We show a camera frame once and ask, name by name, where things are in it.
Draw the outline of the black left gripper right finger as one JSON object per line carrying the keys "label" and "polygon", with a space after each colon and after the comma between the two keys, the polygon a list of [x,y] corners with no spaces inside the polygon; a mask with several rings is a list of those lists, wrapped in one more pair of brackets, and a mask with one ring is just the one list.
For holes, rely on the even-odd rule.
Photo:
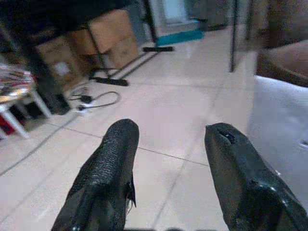
{"label": "black left gripper right finger", "polygon": [[231,231],[306,231],[308,214],[250,140],[227,123],[205,127],[214,187]]}

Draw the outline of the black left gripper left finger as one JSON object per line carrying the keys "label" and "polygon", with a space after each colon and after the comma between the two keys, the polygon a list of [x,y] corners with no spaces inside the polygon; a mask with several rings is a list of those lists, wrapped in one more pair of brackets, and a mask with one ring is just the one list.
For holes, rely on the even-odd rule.
{"label": "black left gripper left finger", "polygon": [[113,123],[81,167],[53,231],[122,231],[129,203],[136,204],[133,166],[139,127],[131,119]]}

